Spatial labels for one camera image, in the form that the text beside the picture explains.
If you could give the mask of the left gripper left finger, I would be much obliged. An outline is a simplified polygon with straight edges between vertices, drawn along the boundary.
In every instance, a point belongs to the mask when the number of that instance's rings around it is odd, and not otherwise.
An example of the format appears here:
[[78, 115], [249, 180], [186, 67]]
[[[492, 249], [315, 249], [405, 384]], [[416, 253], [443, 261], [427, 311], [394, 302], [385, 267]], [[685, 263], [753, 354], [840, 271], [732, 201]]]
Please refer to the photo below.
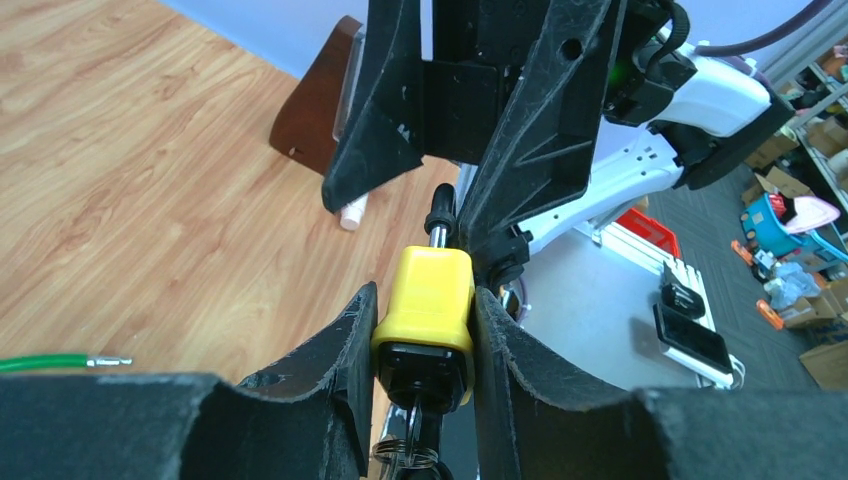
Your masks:
[[213, 374], [5, 375], [5, 479], [356, 479], [368, 470], [377, 288], [278, 361]]

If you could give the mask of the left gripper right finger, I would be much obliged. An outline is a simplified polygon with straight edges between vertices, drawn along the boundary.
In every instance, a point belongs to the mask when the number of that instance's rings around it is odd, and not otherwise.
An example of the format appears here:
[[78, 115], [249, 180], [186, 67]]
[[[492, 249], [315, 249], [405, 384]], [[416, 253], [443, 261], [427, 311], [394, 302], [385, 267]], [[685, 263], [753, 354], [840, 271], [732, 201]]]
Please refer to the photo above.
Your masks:
[[485, 479], [843, 479], [843, 391], [627, 392], [474, 299], [474, 410]]

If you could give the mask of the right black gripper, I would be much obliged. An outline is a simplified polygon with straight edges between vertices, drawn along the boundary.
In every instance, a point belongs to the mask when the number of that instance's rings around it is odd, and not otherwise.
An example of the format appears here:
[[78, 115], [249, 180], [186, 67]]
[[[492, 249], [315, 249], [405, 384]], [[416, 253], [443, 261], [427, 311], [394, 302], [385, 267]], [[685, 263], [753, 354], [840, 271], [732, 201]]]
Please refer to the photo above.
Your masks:
[[368, 3], [350, 116], [322, 201], [339, 212], [421, 166], [423, 148], [457, 163], [483, 159], [458, 219], [457, 244], [473, 253], [585, 192], [626, 4], [432, 7], [432, 58], [422, 62], [420, 3]]

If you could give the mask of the yellow padlock keys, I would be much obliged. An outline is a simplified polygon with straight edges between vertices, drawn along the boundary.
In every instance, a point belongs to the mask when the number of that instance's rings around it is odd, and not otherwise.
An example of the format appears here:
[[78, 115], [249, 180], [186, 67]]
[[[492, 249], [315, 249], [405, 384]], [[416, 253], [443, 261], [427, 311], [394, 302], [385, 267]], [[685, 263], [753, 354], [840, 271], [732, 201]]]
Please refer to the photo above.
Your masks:
[[405, 412], [404, 434], [387, 436], [372, 448], [367, 479], [453, 479], [439, 453], [442, 416], [426, 409], [420, 397]]

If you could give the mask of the yellow padlock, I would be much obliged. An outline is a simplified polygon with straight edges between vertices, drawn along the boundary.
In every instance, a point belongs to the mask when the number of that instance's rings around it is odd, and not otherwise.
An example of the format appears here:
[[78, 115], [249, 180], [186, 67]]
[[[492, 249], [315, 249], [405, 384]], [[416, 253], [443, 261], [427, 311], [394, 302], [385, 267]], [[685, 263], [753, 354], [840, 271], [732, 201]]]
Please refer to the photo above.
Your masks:
[[456, 224], [455, 189], [443, 183], [425, 219], [429, 244], [402, 251], [387, 313], [372, 335], [375, 376], [402, 409], [444, 415], [473, 388], [475, 285], [471, 257], [449, 246]]

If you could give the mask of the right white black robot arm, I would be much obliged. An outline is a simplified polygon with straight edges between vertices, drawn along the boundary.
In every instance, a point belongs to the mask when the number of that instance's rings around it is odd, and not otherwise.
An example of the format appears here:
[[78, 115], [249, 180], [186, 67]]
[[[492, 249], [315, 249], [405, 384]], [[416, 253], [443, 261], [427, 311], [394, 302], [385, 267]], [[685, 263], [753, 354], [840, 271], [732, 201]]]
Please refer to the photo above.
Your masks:
[[687, 43], [674, 1], [437, 1], [422, 56], [416, 1], [368, 5], [352, 105], [324, 175], [337, 212], [420, 166], [475, 167], [448, 239], [476, 282], [516, 279], [541, 237], [665, 189], [727, 175], [792, 116], [723, 47]]

